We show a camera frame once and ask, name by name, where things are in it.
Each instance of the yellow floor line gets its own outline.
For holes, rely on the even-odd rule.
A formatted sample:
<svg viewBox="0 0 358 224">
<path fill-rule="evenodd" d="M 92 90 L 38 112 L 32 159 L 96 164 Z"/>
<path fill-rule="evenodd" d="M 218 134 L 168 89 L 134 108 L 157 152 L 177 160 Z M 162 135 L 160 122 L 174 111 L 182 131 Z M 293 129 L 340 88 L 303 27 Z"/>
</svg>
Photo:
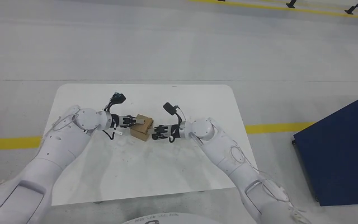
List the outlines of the yellow floor line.
<svg viewBox="0 0 358 224">
<path fill-rule="evenodd" d="M 240 2 L 219 2 L 217 0 L 188 0 L 190 2 L 201 2 L 201 3 L 211 3 L 211 4 L 223 4 L 227 6 L 242 6 L 248 8 L 264 8 L 267 10 L 281 10 L 281 11 L 293 11 L 293 12 L 304 12 L 311 14 L 319 14 L 319 15 L 327 15 L 327 16 L 341 16 L 341 17 L 354 17 L 358 18 L 358 15 L 349 15 L 345 12 L 327 12 L 327 11 L 319 11 L 319 10 L 307 10 L 303 8 L 288 8 L 281 6 L 264 6 L 261 4 L 250 4 L 250 3 L 240 3 Z"/>
<path fill-rule="evenodd" d="M 265 134 L 277 132 L 299 132 L 314 122 L 289 123 L 289 124 L 260 124 L 246 125 L 247 134 Z M 0 138 L 0 150 L 16 150 L 23 148 L 37 148 L 40 145 L 41 136 Z"/>
<path fill-rule="evenodd" d="M 287 123 L 287 124 L 259 124 L 245 126 L 247 134 L 266 134 L 277 132 L 299 132 L 314 122 Z"/>
<path fill-rule="evenodd" d="M 0 138 L 0 150 L 15 150 L 17 148 L 37 148 L 41 136 Z"/>
<path fill-rule="evenodd" d="M 286 1 L 277 1 L 277 0 L 257 0 L 260 2 L 272 2 L 272 3 L 282 3 L 282 4 L 286 4 L 289 3 L 290 0 L 286 0 Z M 350 6 L 347 7 L 339 7 L 339 6 L 324 6 L 322 4 L 311 4 L 311 3 L 300 3 L 300 2 L 296 2 L 295 6 L 305 6 L 305 7 L 313 7 L 313 8 L 328 8 L 330 10 L 347 10 L 350 8 Z"/>
</svg>

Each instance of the concrete floor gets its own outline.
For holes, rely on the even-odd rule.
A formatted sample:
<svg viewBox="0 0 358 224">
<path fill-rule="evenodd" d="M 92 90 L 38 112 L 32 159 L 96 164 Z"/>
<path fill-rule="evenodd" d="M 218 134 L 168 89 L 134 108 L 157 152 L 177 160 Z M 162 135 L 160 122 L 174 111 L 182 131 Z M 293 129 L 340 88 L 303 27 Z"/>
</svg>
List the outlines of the concrete floor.
<svg viewBox="0 0 358 224">
<path fill-rule="evenodd" d="M 229 85 L 244 124 L 312 122 L 358 98 L 358 20 L 186 0 L 0 1 L 0 137 L 42 135 L 65 83 Z M 293 133 L 249 136 L 258 168 L 312 223 L 357 223 L 358 206 L 320 207 Z M 35 150 L 0 151 L 0 180 Z M 187 212 L 253 223 L 235 189 L 51 208 L 43 223 L 122 223 Z"/>
</svg>

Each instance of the cardboard box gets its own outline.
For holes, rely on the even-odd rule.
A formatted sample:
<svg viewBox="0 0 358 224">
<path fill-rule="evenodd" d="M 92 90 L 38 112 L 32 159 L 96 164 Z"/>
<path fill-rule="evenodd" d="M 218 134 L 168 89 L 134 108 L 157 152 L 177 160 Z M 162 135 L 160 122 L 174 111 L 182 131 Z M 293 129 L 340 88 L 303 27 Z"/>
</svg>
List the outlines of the cardboard box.
<svg viewBox="0 0 358 224">
<path fill-rule="evenodd" d="M 136 118 L 144 119 L 144 124 L 136 124 L 130 127 L 130 135 L 145 142 L 150 136 L 148 130 L 153 128 L 154 121 L 152 118 L 140 114 L 138 114 Z"/>
</svg>

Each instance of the black wire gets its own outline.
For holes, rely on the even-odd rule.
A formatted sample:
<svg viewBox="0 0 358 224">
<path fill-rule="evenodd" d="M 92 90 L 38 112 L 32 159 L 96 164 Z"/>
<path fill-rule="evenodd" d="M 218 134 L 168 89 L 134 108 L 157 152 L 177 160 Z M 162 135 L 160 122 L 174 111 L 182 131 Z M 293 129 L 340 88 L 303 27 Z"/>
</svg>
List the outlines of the black wire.
<svg viewBox="0 0 358 224">
<path fill-rule="evenodd" d="M 114 132 L 112 133 L 112 137 L 111 137 L 105 130 L 102 130 L 102 131 L 107 134 L 107 136 L 110 138 L 110 140 L 114 139 Z"/>
</svg>

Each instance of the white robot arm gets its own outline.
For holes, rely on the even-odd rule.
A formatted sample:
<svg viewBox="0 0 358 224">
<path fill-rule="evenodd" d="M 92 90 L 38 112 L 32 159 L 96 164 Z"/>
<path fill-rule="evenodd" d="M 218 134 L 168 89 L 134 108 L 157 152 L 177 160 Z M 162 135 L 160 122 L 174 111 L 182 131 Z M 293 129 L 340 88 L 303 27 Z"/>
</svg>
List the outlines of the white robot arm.
<svg viewBox="0 0 358 224">
<path fill-rule="evenodd" d="M 143 124 L 130 115 L 109 112 L 112 105 L 124 100 L 116 92 L 103 111 L 78 105 L 69 108 L 44 136 L 35 158 L 14 179 L 0 185 L 0 223 L 39 223 L 51 206 L 57 178 L 83 152 L 95 130 Z"/>
<path fill-rule="evenodd" d="M 178 106 L 166 103 L 165 110 L 178 116 L 178 124 L 160 125 L 152 138 L 193 139 L 213 164 L 220 168 L 237 187 L 241 201 L 257 223 L 286 224 L 310 222 L 292 205 L 285 190 L 259 174 L 247 160 L 237 142 L 212 119 L 183 122 L 176 113 Z"/>
</svg>

